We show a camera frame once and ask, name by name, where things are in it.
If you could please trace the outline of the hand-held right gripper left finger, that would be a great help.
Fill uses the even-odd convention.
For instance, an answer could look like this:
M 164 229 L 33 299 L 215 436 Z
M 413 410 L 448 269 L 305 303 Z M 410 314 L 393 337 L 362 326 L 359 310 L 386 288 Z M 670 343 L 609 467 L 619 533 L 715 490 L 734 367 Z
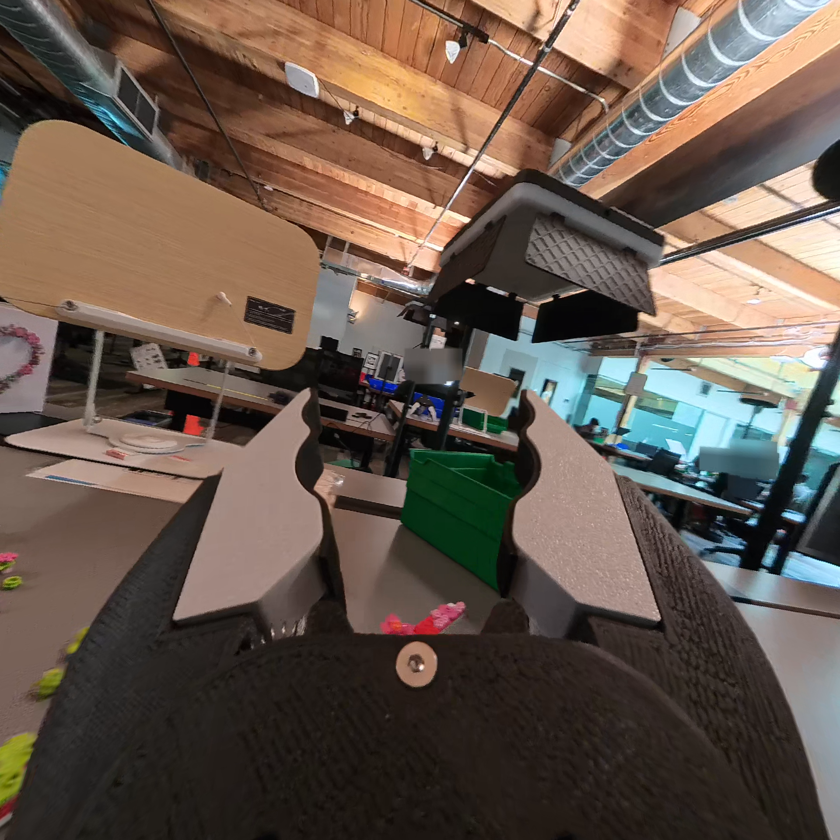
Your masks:
M 319 397 L 281 409 L 219 477 L 172 615 L 176 625 L 247 616 L 264 639 L 284 637 L 323 598 L 344 606 L 328 502 Z

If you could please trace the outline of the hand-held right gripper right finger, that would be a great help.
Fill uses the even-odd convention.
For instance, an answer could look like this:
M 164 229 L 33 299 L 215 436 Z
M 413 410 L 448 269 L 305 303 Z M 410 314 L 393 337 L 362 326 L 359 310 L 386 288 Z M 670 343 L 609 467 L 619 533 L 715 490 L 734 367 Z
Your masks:
M 500 539 L 501 596 L 541 636 L 569 637 L 592 616 L 656 628 L 660 611 L 613 468 L 530 391 L 515 421 L 521 490 Z

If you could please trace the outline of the large lime lego piece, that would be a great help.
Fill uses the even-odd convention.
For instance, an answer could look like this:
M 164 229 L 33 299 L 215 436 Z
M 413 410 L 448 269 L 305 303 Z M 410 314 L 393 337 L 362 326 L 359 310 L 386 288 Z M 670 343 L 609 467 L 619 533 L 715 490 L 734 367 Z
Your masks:
M 1 809 L 12 802 L 23 785 L 37 733 L 27 731 L 8 738 L 1 745 Z

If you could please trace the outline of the white printed sheet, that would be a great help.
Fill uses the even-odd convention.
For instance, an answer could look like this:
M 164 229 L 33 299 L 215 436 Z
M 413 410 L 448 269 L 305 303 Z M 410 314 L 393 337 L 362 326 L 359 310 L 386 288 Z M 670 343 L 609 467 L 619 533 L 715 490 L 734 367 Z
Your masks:
M 205 479 L 173 476 L 122 465 L 71 458 L 42 466 L 27 478 L 48 480 L 72 487 L 116 492 L 177 504 L 186 503 Z

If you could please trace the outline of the small wooden board stand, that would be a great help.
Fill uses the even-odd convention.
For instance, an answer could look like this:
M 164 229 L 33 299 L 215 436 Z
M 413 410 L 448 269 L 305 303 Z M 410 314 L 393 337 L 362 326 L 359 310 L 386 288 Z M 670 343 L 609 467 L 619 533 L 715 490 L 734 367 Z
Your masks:
M 503 417 L 519 383 L 508 377 L 466 366 L 458 386 L 465 394 L 465 407 L 484 411 L 489 416 Z

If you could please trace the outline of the long wooden work table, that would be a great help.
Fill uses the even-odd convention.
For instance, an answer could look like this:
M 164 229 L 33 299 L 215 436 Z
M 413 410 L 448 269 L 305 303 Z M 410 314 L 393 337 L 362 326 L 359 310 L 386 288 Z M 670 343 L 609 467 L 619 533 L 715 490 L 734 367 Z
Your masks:
M 198 367 L 131 371 L 129 382 L 151 385 L 166 393 L 164 408 L 172 413 L 174 429 L 182 431 L 189 416 L 210 419 L 218 395 L 223 392 L 220 420 L 251 429 L 263 427 L 269 417 L 281 412 L 297 393 L 286 388 L 224 375 Z M 395 430 L 386 416 L 357 406 L 319 398 L 321 423 L 325 428 L 391 443 Z

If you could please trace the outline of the black panel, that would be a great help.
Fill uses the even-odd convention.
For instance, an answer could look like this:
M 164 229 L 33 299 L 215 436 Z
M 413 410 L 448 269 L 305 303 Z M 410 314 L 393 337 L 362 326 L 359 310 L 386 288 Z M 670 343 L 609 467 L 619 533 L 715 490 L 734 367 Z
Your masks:
M 523 307 L 515 293 L 471 282 L 458 284 L 433 304 L 434 313 L 447 321 L 510 341 L 518 339 Z
M 638 310 L 584 290 L 565 297 L 553 297 L 541 304 L 535 320 L 532 343 L 585 340 L 603 335 L 633 332 Z

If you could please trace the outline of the black tripod pole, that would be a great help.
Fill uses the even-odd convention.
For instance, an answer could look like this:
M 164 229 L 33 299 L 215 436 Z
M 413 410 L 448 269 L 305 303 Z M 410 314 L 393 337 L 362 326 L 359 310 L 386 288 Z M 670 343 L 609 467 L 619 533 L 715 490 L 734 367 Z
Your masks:
M 773 483 L 767 500 L 764 502 L 758 525 L 747 541 L 740 560 L 740 568 L 748 571 L 758 571 L 761 568 L 764 555 L 781 524 L 784 511 L 792 499 L 793 488 L 803 472 L 813 438 L 824 419 L 826 409 L 832 401 L 838 376 L 839 333 L 837 332 L 829 345 L 827 360 L 817 376 L 795 435 L 789 443 L 787 457 L 780 468 L 776 481 Z

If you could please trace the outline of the white box flower heart print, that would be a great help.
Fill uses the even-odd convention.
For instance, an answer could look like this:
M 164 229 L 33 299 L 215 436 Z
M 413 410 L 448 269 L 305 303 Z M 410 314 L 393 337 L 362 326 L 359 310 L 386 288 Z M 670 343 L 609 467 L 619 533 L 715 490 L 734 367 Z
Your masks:
M 1 414 L 42 411 L 57 327 L 55 320 L 1 304 Z

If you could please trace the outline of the wooden board reading stand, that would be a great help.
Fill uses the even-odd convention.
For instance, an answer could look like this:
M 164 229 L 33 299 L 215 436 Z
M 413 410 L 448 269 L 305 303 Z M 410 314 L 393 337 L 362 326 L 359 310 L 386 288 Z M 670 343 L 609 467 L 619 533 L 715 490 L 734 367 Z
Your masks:
M 17 142 L 2 194 L 2 298 L 94 329 L 80 421 L 9 438 L 18 448 L 204 478 L 228 446 L 101 418 L 106 333 L 271 371 L 307 348 L 320 254 L 298 226 L 78 124 Z

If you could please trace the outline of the black horizontal rod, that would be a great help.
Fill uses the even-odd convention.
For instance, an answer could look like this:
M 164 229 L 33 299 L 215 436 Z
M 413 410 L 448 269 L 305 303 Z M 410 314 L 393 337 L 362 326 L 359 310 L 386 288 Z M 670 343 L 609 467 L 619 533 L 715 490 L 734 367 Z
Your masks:
M 668 266 L 684 259 L 692 259 L 703 256 L 713 251 L 741 245 L 755 239 L 764 238 L 798 227 L 803 224 L 820 221 L 839 212 L 838 201 L 825 201 L 818 205 L 806 207 L 802 210 L 775 217 L 750 227 L 737 229 L 726 234 L 704 240 L 698 244 L 689 245 L 664 255 L 659 261 L 659 266 Z

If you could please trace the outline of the black boom pole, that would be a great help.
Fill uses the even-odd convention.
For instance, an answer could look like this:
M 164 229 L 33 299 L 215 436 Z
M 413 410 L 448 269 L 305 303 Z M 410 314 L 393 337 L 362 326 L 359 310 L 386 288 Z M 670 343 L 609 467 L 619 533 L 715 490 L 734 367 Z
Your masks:
M 498 119 L 495 121 L 492 128 L 488 132 L 488 135 L 486 136 L 483 144 L 479 147 L 478 151 L 474 155 L 471 163 L 469 164 L 469 167 L 467 167 L 466 173 L 461 177 L 453 192 L 449 195 L 448 200 L 441 207 L 433 224 L 428 229 L 423 239 L 419 242 L 418 245 L 416 245 L 416 249 L 413 253 L 413 256 L 407 261 L 406 265 L 402 270 L 402 275 L 404 277 L 410 279 L 413 278 L 413 271 L 417 262 L 417 258 L 422 254 L 423 250 L 428 245 L 433 233 L 436 232 L 437 228 L 443 222 L 446 214 L 451 210 L 452 206 L 454 205 L 455 200 L 460 196 L 460 194 L 465 189 L 466 185 L 469 183 L 469 179 L 475 173 L 478 163 L 488 152 L 493 140 L 497 137 L 497 134 L 501 130 L 501 127 L 504 125 L 505 121 L 508 120 L 512 110 L 514 109 L 520 97 L 527 89 L 530 81 L 541 70 L 543 62 L 552 51 L 557 39 L 572 19 L 580 3 L 580 1 L 570 1 L 566 8 L 563 10 L 563 12 L 558 14 L 557 19 L 549 32 L 549 36 L 541 44 L 534 61 L 528 67 L 525 75 L 520 80 L 515 91 L 512 93 L 505 108 L 501 111 Z

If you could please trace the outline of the black round object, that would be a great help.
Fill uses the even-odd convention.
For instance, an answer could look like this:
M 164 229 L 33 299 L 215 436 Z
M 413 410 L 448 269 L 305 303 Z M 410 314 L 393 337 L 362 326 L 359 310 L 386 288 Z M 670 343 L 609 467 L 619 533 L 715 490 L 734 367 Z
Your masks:
M 814 191 L 827 201 L 839 202 L 840 197 L 840 140 L 821 153 L 812 169 Z

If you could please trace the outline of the spiral metal duct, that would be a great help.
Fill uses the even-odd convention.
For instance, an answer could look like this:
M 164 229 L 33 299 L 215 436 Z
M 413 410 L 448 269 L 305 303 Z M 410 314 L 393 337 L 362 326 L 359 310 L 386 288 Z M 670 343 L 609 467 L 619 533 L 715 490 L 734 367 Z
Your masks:
M 591 134 L 553 164 L 549 173 L 563 184 L 581 189 L 828 4 L 724 3 L 668 53 Z

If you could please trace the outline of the metal duct with vent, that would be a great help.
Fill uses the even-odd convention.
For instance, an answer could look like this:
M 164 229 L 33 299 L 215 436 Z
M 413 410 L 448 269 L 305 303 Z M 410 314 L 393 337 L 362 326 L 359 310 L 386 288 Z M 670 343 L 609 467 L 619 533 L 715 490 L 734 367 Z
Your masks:
M 186 171 L 161 131 L 156 102 L 120 59 L 90 44 L 57 3 L 2 1 L 1 24 L 123 144 Z

